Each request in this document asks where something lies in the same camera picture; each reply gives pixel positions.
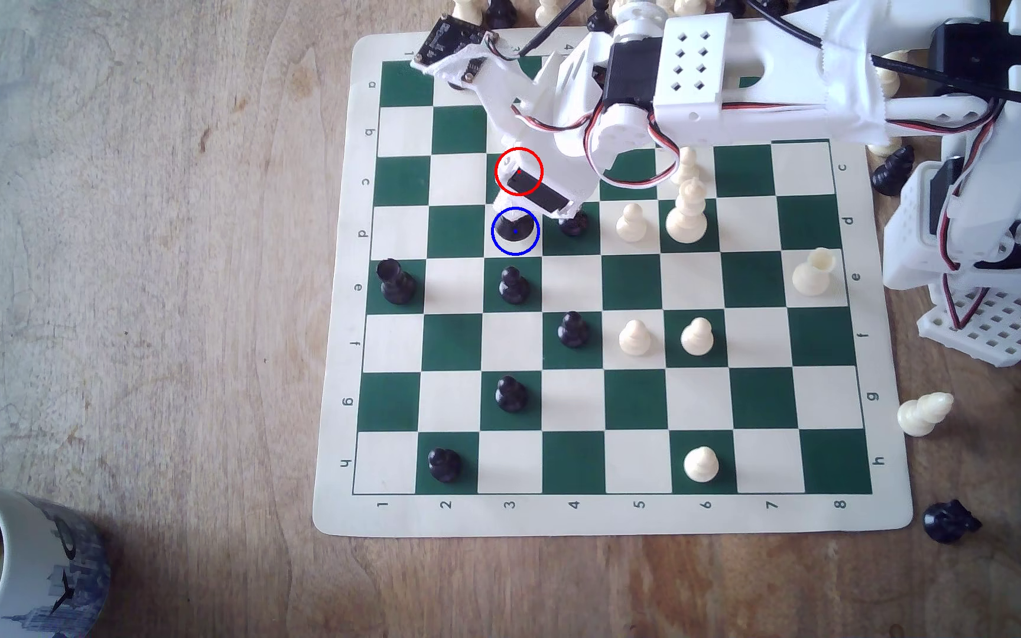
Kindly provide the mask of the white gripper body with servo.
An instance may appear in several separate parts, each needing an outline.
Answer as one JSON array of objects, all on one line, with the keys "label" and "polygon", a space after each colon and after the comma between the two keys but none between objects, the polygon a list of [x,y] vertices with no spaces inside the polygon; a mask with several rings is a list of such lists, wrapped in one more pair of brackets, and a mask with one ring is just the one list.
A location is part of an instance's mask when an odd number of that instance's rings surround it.
[{"label": "white gripper body with servo", "polygon": [[583,149],[591,116],[592,111],[538,116],[526,107],[508,107],[498,117],[506,147],[498,160],[498,186],[518,201],[518,219],[560,219],[562,207],[585,201],[597,188],[598,174]]}]

